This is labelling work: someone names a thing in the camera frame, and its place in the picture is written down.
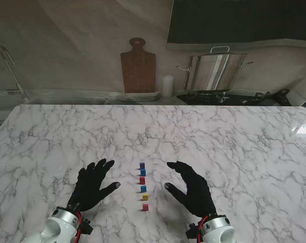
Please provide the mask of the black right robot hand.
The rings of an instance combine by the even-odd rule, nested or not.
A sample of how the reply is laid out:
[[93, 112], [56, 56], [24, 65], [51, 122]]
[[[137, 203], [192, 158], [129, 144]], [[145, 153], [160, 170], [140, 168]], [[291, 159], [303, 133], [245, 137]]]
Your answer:
[[191, 214], [200, 218], [216, 215], [216, 208], [206, 180], [184, 162], [168, 162], [167, 166], [181, 175], [187, 186], [187, 192], [183, 193], [169, 182], [164, 184], [164, 188]]

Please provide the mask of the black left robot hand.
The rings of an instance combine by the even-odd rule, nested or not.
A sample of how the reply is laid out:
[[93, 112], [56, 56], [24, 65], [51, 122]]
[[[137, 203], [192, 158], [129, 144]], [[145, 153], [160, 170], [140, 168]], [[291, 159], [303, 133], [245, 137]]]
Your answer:
[[72, 211], [85, 212], [95, 207], [101, 200], [120, 187], [119, 182], [113, 182], [101, 188], [106, 174], [114, 165], [114, 160], [105, 158], [97, 163], [92, 162], [86, 168], [80, 169], [75, 189], [67, 203]]

